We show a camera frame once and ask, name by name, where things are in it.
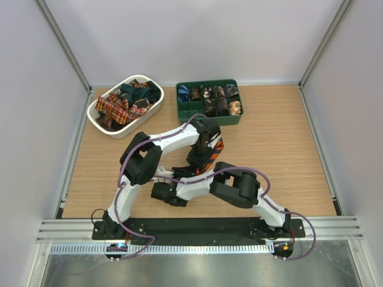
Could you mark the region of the orange navy striped tie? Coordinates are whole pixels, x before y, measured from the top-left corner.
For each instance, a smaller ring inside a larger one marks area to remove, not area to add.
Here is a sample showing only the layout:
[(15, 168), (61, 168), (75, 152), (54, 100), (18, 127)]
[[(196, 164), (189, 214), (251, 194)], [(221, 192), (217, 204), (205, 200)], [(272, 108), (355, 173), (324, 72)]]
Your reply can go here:
[(206, 160), (204, 160), (203, 164), (200, 165), (196, 169), (196, 175), (201, 175), (205, 173), (212, 165), (212, 163), (217, 159), (219, 154), (224, 149), (224, 143), (222, 139), (219, 139), (219, 141), (215, 144), (215, 147), (212, 149), (212, 151), (209, 153), (209, 156)]

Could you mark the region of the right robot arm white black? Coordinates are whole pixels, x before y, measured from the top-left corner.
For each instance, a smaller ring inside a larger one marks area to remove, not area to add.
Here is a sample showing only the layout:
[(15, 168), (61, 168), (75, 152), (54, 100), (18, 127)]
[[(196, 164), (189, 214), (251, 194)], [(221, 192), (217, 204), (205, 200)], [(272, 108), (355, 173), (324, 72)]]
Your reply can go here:
[(272, 234), (282, 237), (291, 230), (291, 216), (269, 198), (269, 190), (270, 180), (263, 173), (221, 161), (201, 175), (156, 175), (151, 197), (185, 207), (193, 198), (213, 195), (234, 207), (255, 211)]

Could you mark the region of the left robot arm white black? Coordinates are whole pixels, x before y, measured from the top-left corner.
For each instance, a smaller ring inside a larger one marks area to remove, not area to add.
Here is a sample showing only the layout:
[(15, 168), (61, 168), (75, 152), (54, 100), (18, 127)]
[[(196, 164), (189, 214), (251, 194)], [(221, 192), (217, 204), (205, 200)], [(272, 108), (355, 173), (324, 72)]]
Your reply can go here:
[[(183, 184), (186, 178), (204, 174), (224, 145), (218, 123), (212, 119), (190, 118), (177, 129), (148, 136), (137, 133), (120, 158), (118, 190), (111, 206), (104, 212), (101, 230), (113, 239), (121, 239), (127, 231), (126, 220), (141, 186), (154, 181)], [(184, 146), (190, 146), (188, 166), (170, 172), (159, 166), (160, 159)]]

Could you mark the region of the green divided organizer tray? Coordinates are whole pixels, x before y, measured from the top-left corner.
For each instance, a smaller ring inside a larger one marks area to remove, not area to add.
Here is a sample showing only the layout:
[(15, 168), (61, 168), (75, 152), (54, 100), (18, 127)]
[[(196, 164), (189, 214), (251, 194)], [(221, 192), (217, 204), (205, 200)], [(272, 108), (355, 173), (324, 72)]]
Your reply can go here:
[(202, 114), (221, 126), (236, 125), (245, 112), (234, 79), (186, 81), (177, 83), (175, 88), (181, 123), (193, 115)]

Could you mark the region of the brown camouflage rolled tie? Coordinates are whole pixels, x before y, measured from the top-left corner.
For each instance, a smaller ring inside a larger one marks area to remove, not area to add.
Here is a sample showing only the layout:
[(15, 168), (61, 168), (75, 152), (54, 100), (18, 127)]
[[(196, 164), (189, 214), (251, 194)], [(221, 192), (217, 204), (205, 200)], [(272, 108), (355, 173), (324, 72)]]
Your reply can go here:
[(200, 88), (192, 87), (190, 89), (190, 101), (195, 102), (200, 100), (201, 100)]

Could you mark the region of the beige red rolled tie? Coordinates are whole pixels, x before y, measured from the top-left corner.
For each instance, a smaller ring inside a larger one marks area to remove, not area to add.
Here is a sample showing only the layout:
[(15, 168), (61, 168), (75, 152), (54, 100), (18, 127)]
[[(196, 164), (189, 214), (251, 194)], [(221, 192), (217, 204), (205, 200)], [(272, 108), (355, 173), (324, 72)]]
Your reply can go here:
[(228, 105), (230, 116), (240, 116), (242, 114), (242, 105), (239, 100), (234, 100)]

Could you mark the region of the dark floral rolled tie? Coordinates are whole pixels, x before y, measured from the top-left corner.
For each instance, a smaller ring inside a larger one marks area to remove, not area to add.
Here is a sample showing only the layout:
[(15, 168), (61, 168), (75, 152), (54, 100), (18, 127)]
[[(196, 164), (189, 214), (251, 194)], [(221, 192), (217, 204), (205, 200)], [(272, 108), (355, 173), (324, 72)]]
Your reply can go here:
[(202, 95), (203, 113), (207, 117), (215, 117), (216, 109), (215, 109), (214, 97), (212, 93), (212, 87), (201, 86), (200, 91)]

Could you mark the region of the white plastic basket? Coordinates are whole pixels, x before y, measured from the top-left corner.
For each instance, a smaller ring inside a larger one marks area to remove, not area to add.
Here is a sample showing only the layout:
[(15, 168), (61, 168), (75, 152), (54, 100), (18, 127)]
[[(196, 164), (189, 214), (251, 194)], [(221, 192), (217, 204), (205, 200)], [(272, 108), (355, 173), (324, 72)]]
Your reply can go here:
[(164, 96), (152, 79), (132, 75), (94, 100), (87, 117), (102, 133), (122, 139), (159, 110)]

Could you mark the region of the blue grey rolled tie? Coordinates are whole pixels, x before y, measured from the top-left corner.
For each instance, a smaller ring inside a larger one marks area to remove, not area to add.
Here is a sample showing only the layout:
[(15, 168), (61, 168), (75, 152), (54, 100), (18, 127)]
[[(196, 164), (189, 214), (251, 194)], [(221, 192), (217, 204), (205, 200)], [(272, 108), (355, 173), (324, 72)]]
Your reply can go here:
[(224, 93), (227, 99), (233, 99), (239, 96), (239, 90), (235, 84), (226, 84), (224, 87)]

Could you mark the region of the dark green tie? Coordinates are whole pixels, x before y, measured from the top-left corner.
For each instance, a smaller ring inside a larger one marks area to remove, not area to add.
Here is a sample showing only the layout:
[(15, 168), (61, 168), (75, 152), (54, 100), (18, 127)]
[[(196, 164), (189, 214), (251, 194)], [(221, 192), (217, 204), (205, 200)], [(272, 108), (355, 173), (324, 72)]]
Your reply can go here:
[(148, 99), (150, 103), (156, 103), (160, 97), (161, 91), (152, 81), (139, 83), (137, 80), (133, 80), (129, 84), (122, 84), (120, 86), (119, 98), (127, 100), (129, 107), (136, 101), (143, 99)]

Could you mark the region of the red yellow patterned tie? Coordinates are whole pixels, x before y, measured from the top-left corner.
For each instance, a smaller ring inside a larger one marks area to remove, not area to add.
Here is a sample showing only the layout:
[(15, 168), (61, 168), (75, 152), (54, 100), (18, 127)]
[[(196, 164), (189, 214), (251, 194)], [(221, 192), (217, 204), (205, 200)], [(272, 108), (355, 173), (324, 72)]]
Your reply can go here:
[(96, 110), (112, 116), (116, 122), (125, 125), (145, 115), (151, 108), (148, 99), (138, 100), (131, 107), (127, 100), (121, 100), (117, 94), (108, 97), (99, 97), (96, 102)]

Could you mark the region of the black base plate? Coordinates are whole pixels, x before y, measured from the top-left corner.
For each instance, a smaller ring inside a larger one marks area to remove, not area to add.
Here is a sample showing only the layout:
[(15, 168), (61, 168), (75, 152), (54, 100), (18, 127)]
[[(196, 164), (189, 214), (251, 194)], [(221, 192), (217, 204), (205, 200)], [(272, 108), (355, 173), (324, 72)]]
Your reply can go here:
[(306, 236), (301, 219), (285, 228), (268, 227), (261, 218), (130, 218), (124, 225), (139, 234), (154, 236), (157, 246), (244, 246), (265, 240)]

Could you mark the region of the left aluminium frame post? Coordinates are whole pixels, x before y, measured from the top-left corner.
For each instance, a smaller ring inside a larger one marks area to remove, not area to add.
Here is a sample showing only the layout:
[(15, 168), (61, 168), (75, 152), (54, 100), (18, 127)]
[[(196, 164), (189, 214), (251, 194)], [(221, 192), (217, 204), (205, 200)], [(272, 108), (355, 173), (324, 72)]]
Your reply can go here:
[(66, 56), (68, 62), (70, 63), (72, 69), (74, 70), (76, 76), (80, 80), (81, 85), (84, 87), (86, 91), (85, 98), (83, 100), (83, 103), (81, 104), (81, 113), (80, 113), (80, 119), (78, 120), (77, 127), (75, 129), (74, 139), (72, 141), (70, 150), (69, 150), (69, 157), (67, 166), (65, 169), (65, 173), (63, 175), (62, 183), (60, 186), (60, 194), (58, 198), (57, 208), (54, 212), (54, 219), (61, 219), (63, 210), (65, 208), (66, 199), (68, 197), (69, 192), (69, 186), (71, 183), (72, 174), (75, 167), (75, 162), (77, 159), (78, 151), (80, 148), (80, 143), (83, 137), (84, 128), (86, 125), (86, 110), (88, 105), (90, 104), (90, 100), (92, 99), (92, 96), (94, 94), (93, 88), (91, 87), (89, 81), (87, 80), (83, 70), (80, 68), (80, 65), (72, 52), (67, 40), (65, 39), (64, 34), (62, 33), (59, 25), (57, 24), (56, 19), (54, 18), (54, 15), (52, 14), (50, 8), (48, 7), (46, 1), (43, 0), (37, 0), (34, 1), (34, 3), (37, 5), (39, 11), (41, 12), (44, 20), (47, 22), (48, 27), (51, 29), (56, 41), (58, 42), (59, 46), (61, 47), (64, 55)]

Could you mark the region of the aluminium frame post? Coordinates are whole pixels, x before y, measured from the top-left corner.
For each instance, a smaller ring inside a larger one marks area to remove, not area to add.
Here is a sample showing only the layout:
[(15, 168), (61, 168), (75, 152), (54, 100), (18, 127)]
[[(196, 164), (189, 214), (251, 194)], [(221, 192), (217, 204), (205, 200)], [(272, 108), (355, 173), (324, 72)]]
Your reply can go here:
[(63, 175), (62, 183), (60, 186), (60, 194), (58, 198), (57, 208), (54, 212), (54, 219), (61, 219), (63, 210), (65, 208), (66, 199), (68, 197), (69, 192), (69, 186), (71, 183), (72, 174), (75, 167), (75, 162), (77, 159), (78, 151), (80, 148), (80, 143), (83, 137), (84, 128), (86, 125), (86, 110), (88, 105), (90, 104), (90, 100), (92, 99), (92, 96), (94, 94), (93, 88), (91, 87), (89, 81), (87, 80), (83, 70), (80, 68), (80, 65), (72, 52), (67, 40), (65, 39), (64, 34), (62, 33), (59, 25), (57, 24), (56, 19), (54, 18), (54, 15), (52, 14), (50, 8), (48, 7), (46, 1), (43, 0), (37, 0), (34, 1), (34, 3), (37, 5), (39, 11), (41, 12), (44, 20), (47, 22), (48, 27), (51, 29), (56, 41), (58, 42), (59, 46), (61, 47), (64, 55), (66, 56), (68, 62), (70, 63), (72, 69), (74, 70), (76, 76), (80, 80), (81, 85), (84, 87), (86, 91), (85, 98), (83, 100), (83, 103), (81, 104), (81, 113), (80, 113), (80, 119), (78, 120), (77, 127), (75, 129), (74, 139), (72, 141), (70, 150), (69, 150), (69, 157), (67, 166), (65, 169), (65, 173)]
[(336, 10), (324, 36), (322, 37), (318, 47), (315, 50), (314, 55), (312, 56), (306, 70), (304, 71), (301, 80), (298, 82), (297, 87), (300, 94), (300, 99), (305, 110), (306, 118), (311, 130), (312, 138), (315, 143), (315, 147), (317, 149), (317, 154), (319, 156), (321, 166), (324, 172), (324, 176), (327, 182), (327, 186), (329, 188), (330, 197), (332, 199), (332, 203), (336, 212), (336, 216), (344, 216), (344, 211), (342, 208), (342, 204), (339, 196), (337, 195), (337, 188), (335, 184), (335, 180), (333, 178), (333, 172), (329, 166), (328, 158), (326, 152), (323, 148), (323, 144), (321, 142), (320, 134), (318, 133), (318, 129), (316, 127), (315, 120), (312, 115), (312, 109), (309, 104), (309, 100), (307, 98), (307, 94), (305, 91), (305, 87), (307, 86), (310, 77), (314, 73), (316, 67), (318, 66), (320, 60), (326, 53), (326, 50), (329, 48), (333, 38), (337, 34), (339, 28), (342, 25), (342, 22), (345, 20), (347, 14), (349, 13), (354, 1), (352, 0), (343, 0), (339, 8)]

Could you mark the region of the right aluminium frame post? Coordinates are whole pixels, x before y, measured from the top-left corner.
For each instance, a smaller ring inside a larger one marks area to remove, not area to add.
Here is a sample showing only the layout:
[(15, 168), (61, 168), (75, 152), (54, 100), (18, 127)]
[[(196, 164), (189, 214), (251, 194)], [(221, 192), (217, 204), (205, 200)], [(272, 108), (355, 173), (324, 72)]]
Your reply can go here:
[(333, 172), (329, 166), (328, 158), (326, 152), (323, 148), (323, 144), (321, 142), (320, 134), (318, 133), (318, 129), (316, 127), (315, 120), (312, 115), (312, 109), (309, 104), (309, 100), (307, 98), (307, 94), (305, 91), (305, 87), (307, 86), (310, 77), (314, 73), (316, 67), (318, 66), (320, 60), (326, 53), (326, 50), (329, 48), (333, 38), (337, 34), (339, 28), (342, 25), (342, 22), (345, 20), (347, 14), (349, 13), (354, 1), (352, 0), (343, 0), (339, 8), (336, 10), (324, 36), (322, 37), (318, 47), (315, 50), (314, 55), (312, 56), (306, 70), (304, 71), (301, 80), (298, 82), (297, 87), (300, 94), (300, 99), (305, 110), (306, 118), (311, 130), (312, 138), (315, 143), (315, 147), (317, 149), (317, 154), (319, 156), (321, 166), (324, 172), (324, 176), (327, 182), (327, 186), (329, 188), (330, 197), (332, 199), (332, 203), (336, 212), (336, 216), (344, 216), (344, 211), (342, 208), (342, 204), (339, 196), (337, 195), (337, 188), (335, 184), (335, 180), (333, 178)]

